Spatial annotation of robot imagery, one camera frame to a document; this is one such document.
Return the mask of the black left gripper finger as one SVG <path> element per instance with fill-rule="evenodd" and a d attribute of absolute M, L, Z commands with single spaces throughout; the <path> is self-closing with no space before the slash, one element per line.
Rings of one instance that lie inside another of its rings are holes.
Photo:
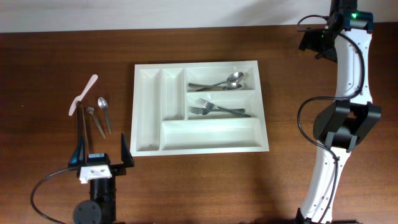
<path fill-rule="evenodd" d="M 68 168 L 83 166 L 85 164 L 85 140 L 80 136 L 78 138 L 76 149 L 68 162 Z"/>
<path fill-rule="evenodd" d="M 113 164 L 111 166 L 113 175 L 126 175 L 126 169 L 134 167 L 134 159 L 131 156 L 123 133 L 121 134 L 121 161 L 121 164 Z"/>

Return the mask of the metal tongs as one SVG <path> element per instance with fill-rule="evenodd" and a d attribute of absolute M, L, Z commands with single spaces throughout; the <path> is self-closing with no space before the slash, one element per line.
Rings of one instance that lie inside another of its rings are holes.
<path fill-rule="evenodd" d="M 82 131 L 82 136 L 83 136 L 84 143 L 85 143 L 85 153 L 86 153 L 86 155 L 89 155 L 91 153 L 90 140 L 88 137 L 88 131 L 87 131 L 87 125 L 86 125 L 85 107 L 81 101 L 78 101 L 76 103 L 76 110 L 77 110 L 79 118 L 80 118 L 81 131 Z"/>

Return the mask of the large metal spoon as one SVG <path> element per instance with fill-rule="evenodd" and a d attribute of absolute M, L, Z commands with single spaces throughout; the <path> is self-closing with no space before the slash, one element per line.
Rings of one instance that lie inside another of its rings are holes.
<path fill-rule="evenodd" d="M 197 91 L 210 91 L 210 90 L 240 90 L 242 89 L 243 86 L 240 83 L 228 83 L 225 85 L 219 85 L 219 86 L 211 86 L 211 87 L 205 87 L 201 88 Z"/>
<path fill-rule="evenodd" d="M 190 88 L 205 88 L 205 87 L 211 87 L 211 86 L 219 86 L 219 85 L 225 85 L 228 83 L 240 83 L 240 81 L 244 78 L 244 73 L 243 72 L 234 72 L 230 74 L 226 80 L 223 80 L 218 83 L 214 83 L 212 85 L 204 85 L 204 84 L 196 84 L 196 83 L 189 83 L 188 86 Z"/>

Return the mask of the metal fork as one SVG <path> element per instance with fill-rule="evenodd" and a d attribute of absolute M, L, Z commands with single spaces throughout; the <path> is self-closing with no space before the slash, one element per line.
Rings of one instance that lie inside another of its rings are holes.
<path fill-rule="evenodd" d="M 190 107 L 189 111 L 193 114 L 199 114 L 199 115 L 207 115 L 208 113 L 211 112 L 227 112 L 223 111 L 221 109 L 206 109 L 206 108 L 197 108 L 197 107 Z M 233 111 L 239 112 L 239 113 L 245 113 L 245 109 L 234 109 Z"/>
<path fill-rule="evenodd" d="M 246 113 L 239 112 L 239 111 L 236 111 L 236 110 L 232 110 L 232 109 L 224 108 L 222 106 L 215 105 L 214 103 L 210 103 L 209 101 L 206 101 L 203 98 L 197 99 L 196 102 L 199 105 L 203 106 L 204 108 L 206 108 L 208 110 L 219 109 L 221 111 L 228 112 L 228 113 L 231 113 L 231 114 L 236 115 L 236 116 L 240 116 L 240 117 L 244 117 L 244 118 L 250 118 L 251 117 L 251 115 L 248 115 Z"/>

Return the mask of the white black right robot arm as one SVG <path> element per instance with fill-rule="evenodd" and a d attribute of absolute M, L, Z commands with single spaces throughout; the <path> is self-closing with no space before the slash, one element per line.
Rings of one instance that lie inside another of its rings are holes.
<path fill-rule="evenodd" d="M 332 208 L 343 168 L 354 148 L 381 118 L 373 104 L 368 82 L 368 53 L 373 34 L 373 14 L 358 10 L 357 0 L 334 0 L 322 17 L 324 28 L 303 29 L 299 49 L 316 52 L 338 66 L 337 86 L 331 104 L 313 124 L 317 158 L 308 194 L 297 210 L 295 223 L 331 223 Z"/>

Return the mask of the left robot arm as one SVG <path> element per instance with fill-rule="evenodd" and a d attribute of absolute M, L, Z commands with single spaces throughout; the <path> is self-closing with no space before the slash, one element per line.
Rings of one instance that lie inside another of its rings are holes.
<path fill-rule="evenodd" d="M 77 170 L 82 184 L 89 184 L 90 198 L 80 202 L 73 211 L 73 222 L 77 224 L 113 223 L 116 221 L 116 177 L 127 174 L 134 167 L 125 137 L 121 135 L 121 161 L 112 164 L 107 153 L 85 154 L 85 141 L 80 136 L 69 162 L 69 168 Z"/>

